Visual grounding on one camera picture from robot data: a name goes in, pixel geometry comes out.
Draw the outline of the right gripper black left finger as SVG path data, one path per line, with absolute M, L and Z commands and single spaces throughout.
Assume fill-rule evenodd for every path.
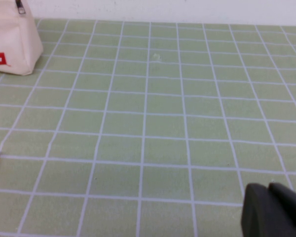
M 246 186 L 241 215 L 245 237 L 296 237 L 296 226 L 268 187 Z

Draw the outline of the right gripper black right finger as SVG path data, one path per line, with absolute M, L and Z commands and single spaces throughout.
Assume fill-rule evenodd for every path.
M 296 192 L 280 183 L 270 183 L 268 189 L 278 199 L 282 208 L 296 226 Z

